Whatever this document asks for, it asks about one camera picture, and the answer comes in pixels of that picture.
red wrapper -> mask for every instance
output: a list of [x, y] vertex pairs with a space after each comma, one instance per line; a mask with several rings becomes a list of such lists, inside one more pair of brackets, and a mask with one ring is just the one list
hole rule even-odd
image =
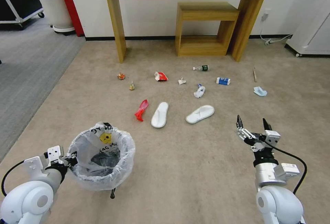
[[144, 110], [148, 107], [149, 103], [148, 101], [145, 99], [142, 101], [142, 103], [140, 104], [140, 107], [138, 109], [137, 112], [135, 112], [135, 116], [136, 116], [136, 119], [139, 120], [139, 121], [143, 121], [142, 119], [142, 114], [144, 112]]
[[155, 79], [157, 81], [168, 81], [168, 78], [163, 72], [155, 72]]

plastic bag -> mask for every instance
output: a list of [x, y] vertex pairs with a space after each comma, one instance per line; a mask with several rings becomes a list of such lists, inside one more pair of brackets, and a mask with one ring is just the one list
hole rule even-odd
[[77, 152], [78, 164], [71, 172], [83, 188], [112, 190], [131, 173], [135, 144], [128, 132], [99, 122], [72, 141], [68, 154], [73, 152]]
[[143, 121], [142, 114], [143, 114], [144, 110], [148, 107], [148, 105], [149, 105], [148, 100], [145, 99], [145, 100], [142, 101], [138, 111], [135, 112], [135, 114], [134, 114], [136, 116], [137, 120]]

black cable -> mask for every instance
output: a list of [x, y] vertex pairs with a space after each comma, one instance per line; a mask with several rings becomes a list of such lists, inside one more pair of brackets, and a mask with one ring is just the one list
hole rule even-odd
[[1, 191], [3, 193], [4, 196], [6, 196], [6, 192], [4, 191], [4, 182], [6, 180], [6, 177], [8, 176], [8, 174], [14, 170], [16, 167], [18, 167], [20, 164], [23, 164], [24, 160], [22, 160], [21, 162], [17, 163], [16, 165], [14, 165], [12, 168], [9, 169], [8, 172], [6, 172], [6, 174], [3, 176], [2, 182], [1, 182]]
[[293, 154], [291, 154], [291, 153], [288, 153], [288, 152], [283, 151], [283, 150], [281, 150], [281, 149], [279, 149], [279, 148], [276, 148], [276, 147], [274, 147], [273, 145], [269, 144], [269, 143], [266, 142], [266, 141], [264, 141], [264, 143], [266, 143], [268, 146], [270, 146], [271, 148], [273, 148], [273, 149], [275, 149], [275, 150], [277, 150], [277, 151], [279, 151], [279, 152], [281, 152], [281, 153], [284, 153], [284, 154], [286, 154], [286, 155], [289, 155], [289, 156], [291, 156], [291, 157], [293, 157], [293, 158], [299, 160], [299, 161], [304, 165], [304, 173], [303, 173], [302, 177], [300, 178], [298, 184], [296, 185], [295, 189], [293, 190], [293, 193], [296, 194], [296, 192], [297, 192], [299, 186], [301, 185], [301, 183], [303, 182], [303, 180], [304, 180], [304, 178], [305, 178], [305, 176], [306, 176], [306, 174], [307, 174], [307, 165], [306, 165], [306, 163], [305, 163], [301, 158], [299, 158], [298, 156], [295, 156], [295, 155], [293, 155]]

beige carpet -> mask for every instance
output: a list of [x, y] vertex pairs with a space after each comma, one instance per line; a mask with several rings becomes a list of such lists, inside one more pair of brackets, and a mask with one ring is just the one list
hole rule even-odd
[[[305, 219], [328, 223], [329, 59], [296, 58], [283, 44], [264, 46], [261, 40], [248, 42], [240, 63], [229, 56], [178, 58], [173, 41], [127, 44], [131, 49], [120, 65], [114, 42], [87, 42], [0, 165], [3, 175], [50, 146], [67, 150], [79, 132], [98, 121], [131, 133], [135, 164], [116, 198], [83, 190], [67, 177], [48, 224], [263, 223], [255, 204], [253, 154], [234, 133], [237, 114], [255, 132], [263, 131], [265, 117], [282, 135], [278, 147], [306, 161], [308, 174], [297, 192]], [[192, 71], [201, 64], [210, 70]], [[163, 71], [169, 81], [156, 82], [155, 71]], [[116, 78], [119, 72], [125, 80]], [[231, 78], [230, 86], [216, 85], [218, 76]], [[186, 85], [178, 85], [181, 77]], [[197, 83], [206, 87], [200, 99], [193, 96]], [[268, 95], [258, 97], [254, 86]], [[139, 122], [134, 113], [144, 99], [149, 107]], [[155, 129], [150, 120], [161, 101], [169, 103], [167, 124]], [[185, 116], [205, 104], [215, 107], [214, 115], [188, 124]], [[275, 157], [297, 163], [278, 152]], [[11, 173], [7, 191], [24, 182], [23, 171]], [[297, 180], [288, 187], [293, 189]]]

wooden stick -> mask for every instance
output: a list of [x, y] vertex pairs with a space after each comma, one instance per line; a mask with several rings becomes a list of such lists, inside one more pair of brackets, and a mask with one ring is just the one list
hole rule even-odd
[[254, 76], [254, 82], [257, 82], [257, 75], [255, 73], [255, 67], [253, 68], [253, 76]]

